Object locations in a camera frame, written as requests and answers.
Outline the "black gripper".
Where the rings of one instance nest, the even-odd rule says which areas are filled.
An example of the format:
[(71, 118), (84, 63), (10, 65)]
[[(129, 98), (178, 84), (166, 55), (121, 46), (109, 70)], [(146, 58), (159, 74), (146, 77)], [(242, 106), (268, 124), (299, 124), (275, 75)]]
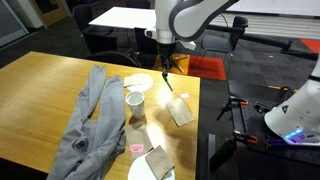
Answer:
[(158, 55), (161, 58), (162, 67), (164, 68), (162, 72), (163, 76), (165, 76), (165, 74), (168, 75), (170, 73), (170, 68), (171, 68), (170, 57), (174, 53), (174, 49), (175, 49), (175, 44), (162, 44), (162, 43), (157, 44)]

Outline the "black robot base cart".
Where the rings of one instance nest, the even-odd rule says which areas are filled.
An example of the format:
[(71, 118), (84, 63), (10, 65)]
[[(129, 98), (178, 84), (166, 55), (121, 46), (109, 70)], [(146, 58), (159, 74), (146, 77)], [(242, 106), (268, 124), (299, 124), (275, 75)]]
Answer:
[(249, 100), (248, 105), (230, 105), (233, 127), (240, 132), (256, 135), (258, 143), (226, 141), (219, 150), (209, 153), (207, 180), (227, 180), (218, 170), (229, 159), (237, 158), (237, 170), (228, 174), (240, 180), (320, 180), (320, 150), (317, 147), (287, 145), (263, 121), (263, 114), (254, 108), (254, 102), (274, 105), (279, 90), (268, 87), (228, 83), (230, 95)]

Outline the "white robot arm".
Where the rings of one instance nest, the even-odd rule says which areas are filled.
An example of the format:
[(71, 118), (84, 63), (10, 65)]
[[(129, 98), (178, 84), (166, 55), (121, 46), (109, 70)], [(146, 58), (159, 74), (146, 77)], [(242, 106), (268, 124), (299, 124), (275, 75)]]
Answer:
[[(155, 0), (155, 39), (167, 46), (175, 39), (193, 48), (197, 39), (220, 13), (239, 0)], [(161, 50), (161, 56), (168, 57)], [(288, 100), (264, 115), (267, 127), (287, 144), (320, 146), (320, 62), (305, 84)]]

